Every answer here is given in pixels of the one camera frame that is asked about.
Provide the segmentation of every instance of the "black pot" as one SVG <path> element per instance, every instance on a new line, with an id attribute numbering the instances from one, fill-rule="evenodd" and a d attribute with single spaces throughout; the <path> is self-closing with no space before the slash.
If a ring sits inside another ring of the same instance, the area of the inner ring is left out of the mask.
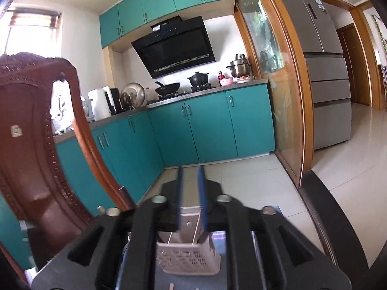
<path id="1" fill-rule="evenodd" d="M 160 82 L 156 82 L 156 84 L 160 85 L 159 88 L 156 88 L 154 91 L 160 96 L 165 96 L 166 94 L 172 94 L 177 92 L 180 88 L 180 83 L 173 83 L 169 85 L 163 85 Z"/>
<path id="2" fill-rule="evenodd" d="M 208 83 L 208 74 L 209 73 L 195 72 L 195 75 L 187 77 L 187 79 L 190 80 L 192 87 L 200 86 Z"/>

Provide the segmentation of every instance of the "doorway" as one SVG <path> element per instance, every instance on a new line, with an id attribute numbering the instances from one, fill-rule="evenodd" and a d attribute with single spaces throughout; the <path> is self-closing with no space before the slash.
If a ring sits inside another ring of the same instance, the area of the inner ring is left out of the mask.
<path id="1" fill-rule="evenodd" d="M 350 79 L 351 101 L 371 105 L 367 63 L 355 25 L 337 29 Z"/>

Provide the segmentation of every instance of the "window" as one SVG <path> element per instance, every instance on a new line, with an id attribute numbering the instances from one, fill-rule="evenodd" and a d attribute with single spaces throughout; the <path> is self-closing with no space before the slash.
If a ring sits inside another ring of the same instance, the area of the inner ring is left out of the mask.
<path id="1" fill-rule="evenodd" d="M 30 52 L 42 57 L 58 56 L 60 14 L 29 8 L 9 9 L 0 20 L 0 54 Z"/>

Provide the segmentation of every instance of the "stove burner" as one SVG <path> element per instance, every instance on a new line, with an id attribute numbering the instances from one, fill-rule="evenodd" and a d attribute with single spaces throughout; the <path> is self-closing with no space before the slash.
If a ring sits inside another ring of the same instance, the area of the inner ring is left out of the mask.
<path id="1" fill-rule="evenodd" d="M 194 92 L 199 92 L 201 90 L 210 89 L 210 88 L 211 88 L 211 84 L 207 83 L 207 84 L 203 84 L 203 85 L 200 85 L 200 86 L 191 87 L 191 90 L 194 93 Z"/>
<path id="2" fill-rule="evenodd" d="M 174 93 L 171 93 L 171 94 L 165 94 L 164 96 L 159 96 L 159 100 L 161 101 L 161 100 L 173 98 L 173 97 L 176 97 L 178 95 L 179 94 L 177 92 L 174 92 Z"/>

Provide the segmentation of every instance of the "refrigerator handle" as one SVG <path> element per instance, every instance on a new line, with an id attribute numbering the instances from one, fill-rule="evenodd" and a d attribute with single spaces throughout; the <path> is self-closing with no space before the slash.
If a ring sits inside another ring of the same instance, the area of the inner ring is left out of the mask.
<path id="1" fill-rule="evenodd" d="M 313 8 L 312 8 L 312 5 L 308 4 L 308 6 L 309 6 L 309 8 L 310 8 L 310 11 L 311 11 L 312 14 L 313 14 L 314 19 L 317 20 L 318 18 L 317 18 L 316 13 L 314 12 L 314 10 L 313 10 Z"/>

